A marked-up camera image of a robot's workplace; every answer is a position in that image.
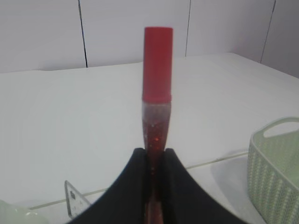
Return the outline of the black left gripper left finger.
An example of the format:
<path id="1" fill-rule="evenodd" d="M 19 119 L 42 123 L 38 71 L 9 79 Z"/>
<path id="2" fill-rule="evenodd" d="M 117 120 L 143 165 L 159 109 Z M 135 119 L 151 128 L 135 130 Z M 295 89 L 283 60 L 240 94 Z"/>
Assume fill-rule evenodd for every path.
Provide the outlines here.
<path id="1" fill-rule="evenodd" d="M 145 149 L 136 148 L 125 168 L 104 194 L 71 224 L 142 224 L 150 173 Z"/>

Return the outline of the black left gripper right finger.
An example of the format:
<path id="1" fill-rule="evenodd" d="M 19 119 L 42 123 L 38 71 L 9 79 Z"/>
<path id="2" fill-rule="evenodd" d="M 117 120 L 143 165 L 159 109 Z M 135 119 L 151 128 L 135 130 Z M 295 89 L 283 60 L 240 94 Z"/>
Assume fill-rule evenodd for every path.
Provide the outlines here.
<path id="1" fill-rule="evenodd" d="M 245 223 L 196 183 L 171 148 L 161 159 L 161 203 L 165 224 Z"/>

